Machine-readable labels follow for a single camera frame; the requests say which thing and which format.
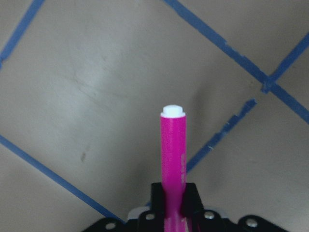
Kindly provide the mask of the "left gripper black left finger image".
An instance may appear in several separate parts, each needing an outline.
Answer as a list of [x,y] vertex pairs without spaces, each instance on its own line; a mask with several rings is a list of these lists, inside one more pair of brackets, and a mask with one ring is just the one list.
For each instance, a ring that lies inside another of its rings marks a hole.
[[165,194],[161,183],[151,184],[150,209],[139,216],[140,232],[163,232],[165,216]]

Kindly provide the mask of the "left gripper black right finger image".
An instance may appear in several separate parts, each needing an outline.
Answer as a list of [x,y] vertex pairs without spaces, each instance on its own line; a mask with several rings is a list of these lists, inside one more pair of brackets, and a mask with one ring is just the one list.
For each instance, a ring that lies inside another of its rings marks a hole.
[[185,217],[190,232],[201,231],[204,206],[198,193],[196,184],[187,183],[181,205],[181,215]]

